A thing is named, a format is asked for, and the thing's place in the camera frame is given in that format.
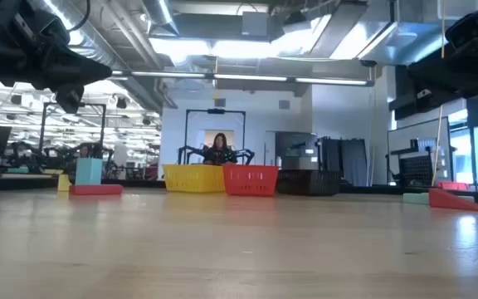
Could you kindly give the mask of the yellow plastic basket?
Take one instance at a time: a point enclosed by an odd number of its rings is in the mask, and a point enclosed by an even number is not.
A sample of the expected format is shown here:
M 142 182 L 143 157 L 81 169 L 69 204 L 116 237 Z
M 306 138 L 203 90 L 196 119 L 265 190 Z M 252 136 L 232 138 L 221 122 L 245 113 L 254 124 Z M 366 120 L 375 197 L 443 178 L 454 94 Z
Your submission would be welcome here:
M 164 164 L 163 176 L 169 192 L 224 192 L 222 166 L 209 164 Z

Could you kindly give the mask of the long ceiling light strip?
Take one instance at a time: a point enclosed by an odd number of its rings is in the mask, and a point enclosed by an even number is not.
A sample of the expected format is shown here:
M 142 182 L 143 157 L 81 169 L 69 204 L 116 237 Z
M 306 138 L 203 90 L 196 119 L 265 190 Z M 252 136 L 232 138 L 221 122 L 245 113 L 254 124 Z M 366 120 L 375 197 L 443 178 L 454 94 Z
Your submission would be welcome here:
M 155 78 L 228 80 L 228 81 L 267 81 L 278 83 L 332 85 L 332 86 L 373 86 L 375 81 L 344 78 L 318 78 L 296 76 L 242 75 L 227 73 L 196 73 L 177 71 L 112 71 L 112 76 L 144 76 Z

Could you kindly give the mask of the low red bin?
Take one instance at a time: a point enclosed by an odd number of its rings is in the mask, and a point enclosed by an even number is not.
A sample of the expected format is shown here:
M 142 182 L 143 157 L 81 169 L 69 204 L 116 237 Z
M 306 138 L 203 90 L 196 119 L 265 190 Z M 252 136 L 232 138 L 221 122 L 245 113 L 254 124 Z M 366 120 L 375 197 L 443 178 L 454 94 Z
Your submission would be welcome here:
M 460 190 L 460 191 L 469 191 L 470 186 L 466 183 L 458 183 L 458 182 L 446 182 L 441 181 L 437 183 L 437 186 L 440 189 L 447 189 L 447 190 Z

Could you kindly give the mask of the glass whiteboard panel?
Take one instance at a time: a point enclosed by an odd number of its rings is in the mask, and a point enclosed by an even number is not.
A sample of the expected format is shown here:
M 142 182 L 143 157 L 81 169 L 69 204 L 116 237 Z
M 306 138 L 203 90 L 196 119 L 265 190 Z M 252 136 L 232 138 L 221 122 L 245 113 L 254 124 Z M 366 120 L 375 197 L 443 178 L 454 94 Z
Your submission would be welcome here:
M 435 119 L 415 125 L 408 125 L 388 132 L 388 154 L 386 155 L 386 159 L 389 182 L 397 182 L 400 184 L 398 177 L 398 160 L 401 158 L 429 155 L 433 167 L 437 140 L 437 126 L 438 119 Z M 437 179 L 435 185 L 441 181 L 451 182 L 453 180 L 450 132 L 448 119 L 446 117 L 442 118 L 440 146 L 440 163 L 437 168 Z

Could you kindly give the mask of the black robot arms on table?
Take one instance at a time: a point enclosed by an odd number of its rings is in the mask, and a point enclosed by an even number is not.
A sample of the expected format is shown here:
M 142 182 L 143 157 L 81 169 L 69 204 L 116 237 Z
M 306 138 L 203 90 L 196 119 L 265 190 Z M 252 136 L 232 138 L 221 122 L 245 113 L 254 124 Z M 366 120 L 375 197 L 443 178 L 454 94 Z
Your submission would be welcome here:
M 26 167 L 30 173 L 40 174 L 46 170 L 61 170 L 66 173 L 76 157 L 76 148 L 48 147 L 38 149 L 24 141 L 10 144 L 11 154 L 6 156 L 10 168 Z

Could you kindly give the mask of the grey cabinet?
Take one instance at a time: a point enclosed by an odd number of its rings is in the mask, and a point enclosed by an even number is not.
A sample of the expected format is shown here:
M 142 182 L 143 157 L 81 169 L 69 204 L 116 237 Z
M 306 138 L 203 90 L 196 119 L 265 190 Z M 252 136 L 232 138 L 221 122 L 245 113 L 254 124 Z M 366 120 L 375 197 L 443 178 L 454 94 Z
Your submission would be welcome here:
M 281 170 L 317 170 L 317 136 L 311 133 L 276 132 L 276 162 Z

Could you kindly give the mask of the black curtain panels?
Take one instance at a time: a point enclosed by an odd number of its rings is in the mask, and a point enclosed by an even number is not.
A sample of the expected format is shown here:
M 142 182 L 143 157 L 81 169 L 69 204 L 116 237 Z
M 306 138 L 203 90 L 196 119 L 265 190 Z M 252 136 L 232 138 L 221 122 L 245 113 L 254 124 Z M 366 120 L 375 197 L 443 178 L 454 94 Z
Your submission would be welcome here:
M 364 139 L 317 140 L 319 169 L 338 172 L 353 186 L 368 186 L 368 156 Z

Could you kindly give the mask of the red plastic basket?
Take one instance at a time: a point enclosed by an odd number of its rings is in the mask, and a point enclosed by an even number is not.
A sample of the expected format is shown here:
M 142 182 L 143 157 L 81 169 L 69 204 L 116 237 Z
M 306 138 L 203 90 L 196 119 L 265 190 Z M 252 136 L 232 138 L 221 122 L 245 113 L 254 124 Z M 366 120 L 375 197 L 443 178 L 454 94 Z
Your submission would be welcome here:
M 271 197 L 276 193 L 277 166 L 224 164 L 222 170 L 228 195 Z

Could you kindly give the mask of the red rectangular block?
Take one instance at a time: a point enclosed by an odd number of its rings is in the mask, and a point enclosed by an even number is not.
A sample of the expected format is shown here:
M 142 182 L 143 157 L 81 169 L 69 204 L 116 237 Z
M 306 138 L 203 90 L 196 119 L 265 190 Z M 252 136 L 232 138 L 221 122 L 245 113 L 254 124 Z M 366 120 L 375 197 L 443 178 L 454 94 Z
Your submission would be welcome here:
M 119 184 L 100 185 L 72 185 L 69 192 L 73 195 L 118 195 L 123 193 L 123 186 Z

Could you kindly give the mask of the black mesh chair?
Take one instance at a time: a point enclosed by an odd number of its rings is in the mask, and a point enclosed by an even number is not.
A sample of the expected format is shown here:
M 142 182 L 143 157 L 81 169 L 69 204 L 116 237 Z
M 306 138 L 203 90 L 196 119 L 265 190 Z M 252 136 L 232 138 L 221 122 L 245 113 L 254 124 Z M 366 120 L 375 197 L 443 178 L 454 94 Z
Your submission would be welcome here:
M 429 155 L 401 158 L 398 160 L 399 183 L 403 187 L 432 185 L 433 168 Z

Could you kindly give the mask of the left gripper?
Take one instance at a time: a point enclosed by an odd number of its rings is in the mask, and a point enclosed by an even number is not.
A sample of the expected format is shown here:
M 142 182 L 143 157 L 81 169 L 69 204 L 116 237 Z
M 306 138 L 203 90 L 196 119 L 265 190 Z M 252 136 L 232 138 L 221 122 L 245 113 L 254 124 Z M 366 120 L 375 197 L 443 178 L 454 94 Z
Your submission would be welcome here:
M 0 0 L 0 81 L 38 89 L 85 86 L 112 76 L 112 69 L 69 49 L 61 19 L 28 0 Z

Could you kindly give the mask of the teal block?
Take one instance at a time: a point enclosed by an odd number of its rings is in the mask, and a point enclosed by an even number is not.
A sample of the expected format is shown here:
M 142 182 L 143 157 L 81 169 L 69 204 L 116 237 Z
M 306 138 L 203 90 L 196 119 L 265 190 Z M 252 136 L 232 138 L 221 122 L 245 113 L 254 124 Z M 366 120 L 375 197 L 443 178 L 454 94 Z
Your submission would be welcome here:
M 100 185 L 102 180 L 102 160 L 78 158 L 76 163 L 75 185 Z
M 402 201 L 409 204 L 429 205 L 429 193 L 405 193 Z

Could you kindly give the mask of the wide silver ceiling duct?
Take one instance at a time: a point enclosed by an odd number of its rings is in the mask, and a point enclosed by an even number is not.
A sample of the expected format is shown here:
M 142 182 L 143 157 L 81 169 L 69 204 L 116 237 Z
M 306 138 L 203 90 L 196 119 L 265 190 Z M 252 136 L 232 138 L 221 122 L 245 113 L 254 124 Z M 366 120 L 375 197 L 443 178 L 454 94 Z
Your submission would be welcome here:
M 326 0 L 306 56 L 408 65 L 445 46 L 445 30 L 478 0 Z

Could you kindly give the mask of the person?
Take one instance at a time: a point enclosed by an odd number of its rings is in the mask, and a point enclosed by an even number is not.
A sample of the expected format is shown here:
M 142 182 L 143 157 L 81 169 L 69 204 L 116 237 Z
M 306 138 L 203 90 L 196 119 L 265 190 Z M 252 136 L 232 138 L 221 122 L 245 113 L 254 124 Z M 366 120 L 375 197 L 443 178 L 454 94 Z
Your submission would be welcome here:
M 204 156 L 203 163 L 210 165 L 236 164 L 237 157 L 227 145 L 227 137 L 223 133 L 218 133 Z

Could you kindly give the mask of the red wedge block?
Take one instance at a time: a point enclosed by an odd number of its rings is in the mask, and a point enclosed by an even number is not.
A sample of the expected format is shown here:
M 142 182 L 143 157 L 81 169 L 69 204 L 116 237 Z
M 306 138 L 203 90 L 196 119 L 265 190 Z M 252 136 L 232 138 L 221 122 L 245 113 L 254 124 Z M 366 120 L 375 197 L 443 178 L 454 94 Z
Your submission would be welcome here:
M 443 189 L 429 189 L 429 205 L 432 208 L 478 212 L 474 197 L 455 195 Z

